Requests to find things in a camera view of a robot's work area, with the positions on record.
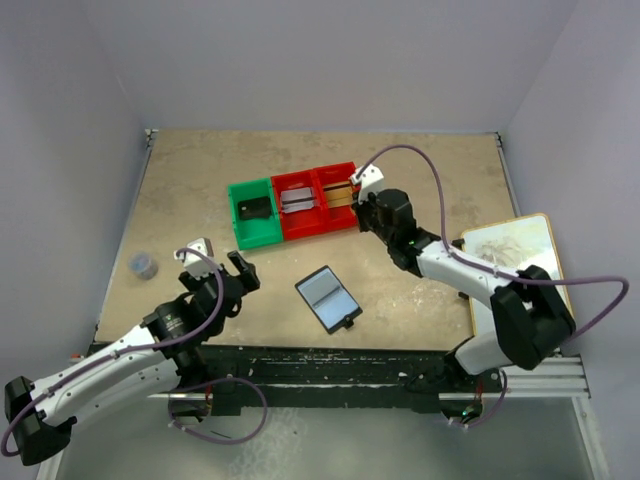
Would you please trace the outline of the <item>black leather card holder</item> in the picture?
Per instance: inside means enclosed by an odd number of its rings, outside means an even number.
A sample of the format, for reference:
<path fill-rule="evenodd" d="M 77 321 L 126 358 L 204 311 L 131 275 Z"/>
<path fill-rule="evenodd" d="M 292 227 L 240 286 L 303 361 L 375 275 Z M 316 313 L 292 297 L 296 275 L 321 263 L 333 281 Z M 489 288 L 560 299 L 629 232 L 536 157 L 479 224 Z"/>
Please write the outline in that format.
<path fill-rule="evenodd" d="M 333 270 L 324 265 L 294 285 L 324 330 L 350 329 L 363 310 Z"/>

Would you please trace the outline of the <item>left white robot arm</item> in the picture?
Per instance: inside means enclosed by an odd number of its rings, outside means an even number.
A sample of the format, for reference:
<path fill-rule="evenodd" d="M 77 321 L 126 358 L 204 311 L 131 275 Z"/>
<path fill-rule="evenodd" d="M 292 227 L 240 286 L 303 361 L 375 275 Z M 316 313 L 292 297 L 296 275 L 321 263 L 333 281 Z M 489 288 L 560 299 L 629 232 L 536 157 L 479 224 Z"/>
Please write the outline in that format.
<path fill-rule="evenodd" d="M 228 254 L 236 274 L 194 247 L 176 251 L 185 291 L 162 303 L 108 346 L 63 371 L 38 380 L 19 376 L 6 384 L 9 423 L 1 453 L 25 466 L 39 464 L 70 443 L 92 416 L 156 393 L 183 393 L 218 384 L 199 351 L 236 317 L 242 299 L 260 287 L 256 268 L 238 252 Z"/>

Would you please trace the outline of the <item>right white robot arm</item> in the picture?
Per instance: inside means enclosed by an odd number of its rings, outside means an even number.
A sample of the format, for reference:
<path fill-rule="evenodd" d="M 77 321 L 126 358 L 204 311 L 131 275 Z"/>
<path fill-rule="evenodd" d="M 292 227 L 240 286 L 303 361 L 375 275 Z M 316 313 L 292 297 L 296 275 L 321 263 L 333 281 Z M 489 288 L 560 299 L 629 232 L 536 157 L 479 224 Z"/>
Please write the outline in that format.
<path fill-rule="evenodd" d="M 357 192 L 352 210 L 359 229 L 374 233 L 399 269 L 444 283 L 491 311 L 494 330 L 449 353 L 444 376 L 452 389 L 469 390 L 491 369 L 533 370 L 575 333 L 575 320 L 546 270 L 531 265 L 500 272 L 449 246 L 417 225 L 404 191 Z"/>

